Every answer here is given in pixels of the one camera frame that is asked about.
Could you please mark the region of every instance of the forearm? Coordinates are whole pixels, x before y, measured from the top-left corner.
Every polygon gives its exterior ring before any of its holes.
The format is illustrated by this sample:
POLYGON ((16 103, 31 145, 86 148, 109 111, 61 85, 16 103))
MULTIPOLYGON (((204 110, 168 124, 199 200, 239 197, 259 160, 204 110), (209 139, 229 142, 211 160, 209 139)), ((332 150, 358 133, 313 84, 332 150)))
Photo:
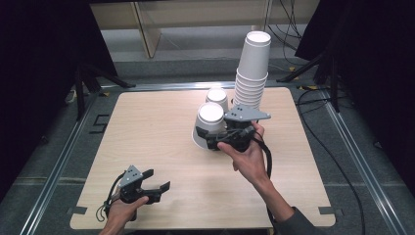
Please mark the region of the forearm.
POLYGON ((124 224, 108 221, 100 235, 122 235, 124 233, 124 224))
POLYGON ((294 214, 293 208, 275 189, 271 180, 267 179, 257 182, 254 184, 254 188, 262 197, 277 222, 283 222, 294 214))

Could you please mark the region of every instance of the light wood surface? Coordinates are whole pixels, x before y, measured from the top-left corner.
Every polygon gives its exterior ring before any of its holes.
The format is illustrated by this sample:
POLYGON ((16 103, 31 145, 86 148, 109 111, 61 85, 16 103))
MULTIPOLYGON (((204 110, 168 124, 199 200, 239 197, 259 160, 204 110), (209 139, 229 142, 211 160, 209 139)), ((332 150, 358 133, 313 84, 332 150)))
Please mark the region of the light wood surface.
MULTIPOLYGON (((234 90, 227 90, 229 100, 234 90)), ((153 168, 144 189, 171 181, 161 202, 139 209, 126 228, 201 229, 266 228, 264 202, 253 186, 220 151, 198 147, 192 139, 199 106, 207 90, 123 93, 119 96, 101 146, 78 201, 86 214, 74 214, 73 229, 99 229, 95 217, 116 179, 130 165, 153 168)), ((272 118, 261 120, 264 140, 273 157, 272 181, 283 197, 316 226, 335 223, 300 118, 287 88, 266 88, 260 109, 272 118)))

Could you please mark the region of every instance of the stack of paper cups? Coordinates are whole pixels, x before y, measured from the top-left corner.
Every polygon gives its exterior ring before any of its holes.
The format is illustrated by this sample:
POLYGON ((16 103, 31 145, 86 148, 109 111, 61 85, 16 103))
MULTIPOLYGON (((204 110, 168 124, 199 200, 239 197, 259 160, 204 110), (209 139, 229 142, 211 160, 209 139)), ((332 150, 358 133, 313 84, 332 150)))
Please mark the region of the stack of paper cups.
POLYGON ((263 31, 247 34, 236 72, 234 105, 259 109, 268 77, 271 36, 263 31))

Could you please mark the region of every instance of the white paper cup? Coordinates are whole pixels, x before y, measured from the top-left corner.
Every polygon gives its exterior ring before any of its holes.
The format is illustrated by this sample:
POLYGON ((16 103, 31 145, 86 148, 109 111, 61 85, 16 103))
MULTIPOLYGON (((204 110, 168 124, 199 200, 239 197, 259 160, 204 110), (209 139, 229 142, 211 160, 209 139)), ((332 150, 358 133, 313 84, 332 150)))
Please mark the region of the white paper cup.
POLYGON ((224 113, 227 113, 229 111, 228 96, 226 94, 225 89, 222 89, 221 87, 212 87, 207 92, 206 101, 213 102, 213 103, 220 105, 224 113))
POLYGON ((257 85, 257 86, 247 85, 238 78, 235 80, 235 87, 241 88, 241 89, 246 90, 246 91, 262 90, 265 87, 265 85, 266 85, 266 80, 264 82, 262 82, 261 84, 257 85))
POLYGON ((243 91, 243 90, 239 89, 238 87, 235 88, 235 96, 244 98, 244 99, 246 99, 248 101, 250 101, 250 100, 257 100, 259 97, 262 96, 262 93, 263 93, 263 90, 258 90, 256 92, 250 92, 250 93, 248 93, 246 91, 243 91))
POLYGON ((256 94, 256 95, 246 95, 242 92, 235 92, 235 96, 247 101, 256 101, 256 100, 260 100, 260 98, 262 97, 262 92, 256 94))
POLYGON ((255 103, 244 102, 244 101, 239 100, 237 97, 235 97, 233 104, 234 104, 234 106, 236 106, 236 105, 246 105, 246 106, 249 106, 249 107, 251 107, 253 109, 257 109, 258 110, 259 105, 260 105, 260 101, 259 102, 255 102, 255 103))
POLYGON ((268 78, 268 72, 266 73, 266 76, 265 77, 251 79, 249 77, 242 76, 239 73, 239 69, 236 69, 236 79, 238 79, 244 85, 249 86, 249 87, 256 87, 256 86, 259 86, 259 85, 265 83, 266 82, 266 78, 268 78))
POLYGON ((251 31, 245 38, 239 73, 251 79, 263 78, 268 72, 271 36, 264 31, 251 31))
POLYGON ((225 130, 226 125, 223 120, 223 115, 223 108, 216 103, 206 102, 199 107, 192 133, 192 138, 198 146, 208 149, 207 140, 198 135, 196 127, 206 130, 211 134, 222 132, 225 130))

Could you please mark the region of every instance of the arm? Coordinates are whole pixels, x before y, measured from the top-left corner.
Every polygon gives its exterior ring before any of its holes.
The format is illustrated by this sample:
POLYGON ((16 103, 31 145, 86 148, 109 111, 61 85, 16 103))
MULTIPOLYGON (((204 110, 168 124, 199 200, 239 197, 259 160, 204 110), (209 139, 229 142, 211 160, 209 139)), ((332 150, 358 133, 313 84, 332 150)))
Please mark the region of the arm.
MULTIPOLYGON (((264 128, 253 122, 258 140, 263 136, 264 128)), ((263 160, 262 149, 251 141, 250 147, 244 153, 236 151, 232 146, 220 142, 217 147, 233 160, 234 170, 241 174, 253 185, 277 221, 277 228, 282 234, 313 234, 319 232, 298 210, 293 209, 276 190, 268 178, 263 160)))
POLYGON ((121 235, 125 224, 136 213, 136 210, 149 201, 148 197, 137 199, 132 204, 126 204, 122 200, 116 200, 111 205, 108 221, 100 235, 121 235))

